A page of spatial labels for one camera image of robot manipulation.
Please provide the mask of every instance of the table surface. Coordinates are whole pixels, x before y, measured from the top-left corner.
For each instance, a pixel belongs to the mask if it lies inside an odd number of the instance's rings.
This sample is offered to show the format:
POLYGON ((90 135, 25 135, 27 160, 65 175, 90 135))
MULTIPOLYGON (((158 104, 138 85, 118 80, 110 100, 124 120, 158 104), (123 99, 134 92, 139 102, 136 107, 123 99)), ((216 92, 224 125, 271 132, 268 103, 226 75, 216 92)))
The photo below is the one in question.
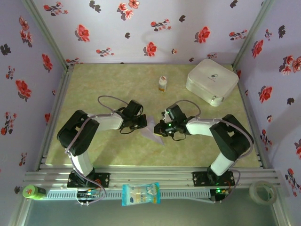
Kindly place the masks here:
MULTIPOLYGON (((187 99, 200 106, 201 118, 221 118, 230 113, 250 131, 237 86, 219 107, 210 106, 186 89, 187 75, 194 67, 194 65, 76 65, 46 163, 70 164, 56 135, 78 109, 92 114, 109 113, 108 109, 98 104, 97 97, 100 95, 111 95, 126 102, 134 99, 143 105, 143 113, 154 116, 156 123, 162 119, 161 112, 168 106, 177 100, 187 99), (166 76, 168 80, 165 93, 158 91, 160 76, 166 76)), ((103 103, 113 109, 124 106, 122 102, 110 98, 103 98, 103 103)), ((179 106, 186 116, 198 113, 197 108, 190 103, 182 102, 179 106)), ((187 136, 185 140, 179 142, 173 141, 171 137, 163 137, 162 140, 164 145, 157 144, 143 137, 139 130, 128 135, 121 135, 118 130, 100 131, 95 134, 88 154, 95 166, 208 166, 220 153, 215 140, 208 136, 187 136)), ((238 161, 236 166, 258 167, 255 151, 238 161)))

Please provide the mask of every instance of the blue package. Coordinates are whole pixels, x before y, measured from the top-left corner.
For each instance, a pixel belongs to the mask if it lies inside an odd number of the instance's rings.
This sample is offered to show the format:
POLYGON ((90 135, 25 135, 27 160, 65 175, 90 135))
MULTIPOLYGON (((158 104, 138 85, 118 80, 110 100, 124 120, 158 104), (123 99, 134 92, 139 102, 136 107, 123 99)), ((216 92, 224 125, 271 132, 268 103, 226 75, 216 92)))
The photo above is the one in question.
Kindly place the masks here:
POLYGON ((160 204, 159 183, 149 185, 123 185, 122 206, 131 206, 142 203, 160 204))

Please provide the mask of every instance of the tape roll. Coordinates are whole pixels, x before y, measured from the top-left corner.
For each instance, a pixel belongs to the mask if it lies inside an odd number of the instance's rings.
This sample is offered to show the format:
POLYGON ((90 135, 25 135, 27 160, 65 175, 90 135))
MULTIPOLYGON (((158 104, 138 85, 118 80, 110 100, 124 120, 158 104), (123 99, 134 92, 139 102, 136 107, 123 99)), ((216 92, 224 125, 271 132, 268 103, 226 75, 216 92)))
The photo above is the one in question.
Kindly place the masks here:
POLYGON ((249 188, 249 194, 254 202, 259 205, 272 205, 277 200, 276 188, 267 181, 257 181, 253 183, 249 188), (267 199, 263 199, 259 195, 259 190, 266 191, 267 199))

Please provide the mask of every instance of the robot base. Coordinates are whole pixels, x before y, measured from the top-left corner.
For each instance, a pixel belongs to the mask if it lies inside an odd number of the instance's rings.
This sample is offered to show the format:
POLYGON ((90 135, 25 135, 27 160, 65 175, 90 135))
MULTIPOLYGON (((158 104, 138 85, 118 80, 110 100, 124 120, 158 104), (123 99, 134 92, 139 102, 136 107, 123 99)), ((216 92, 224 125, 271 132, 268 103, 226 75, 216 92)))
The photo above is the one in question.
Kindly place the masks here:
POLYGON ((204 186, 234 186, 235 181, 233 177, 233 172, 227 171, 221 175, 215 183, 212 183, 208 178, 208 173, 206 171, 193 172, 192 173, 193 185, 195 187, 204 186))
MULTIPOLYGON (((93 180, 97 181, 98 183, 100 181, 100 184, 104 188, 108 188, 109 181, 110 181, 110 174, 109 173, 95 173, 93 180)), ((90 183, 88 181, 86 181, 86 184, 88 184, 88 185, 84 185, 82 183, 82 178, 77 176, 74 171, 72 171, 69 174, 67 188, 83 188, 83 187, 96 188, 97 187, 97 185, 90 183)))

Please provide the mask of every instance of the white storage case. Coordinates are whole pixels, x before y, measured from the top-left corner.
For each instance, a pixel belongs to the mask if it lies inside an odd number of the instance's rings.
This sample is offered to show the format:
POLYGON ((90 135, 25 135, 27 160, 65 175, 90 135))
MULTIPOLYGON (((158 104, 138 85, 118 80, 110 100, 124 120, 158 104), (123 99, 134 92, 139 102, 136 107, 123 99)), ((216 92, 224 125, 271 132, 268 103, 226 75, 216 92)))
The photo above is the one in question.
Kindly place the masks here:
POLYGON ((217 107, 238 83, 238 76, 214 62, 205 59, 188 74, 186 88, 210 105, 217 107))

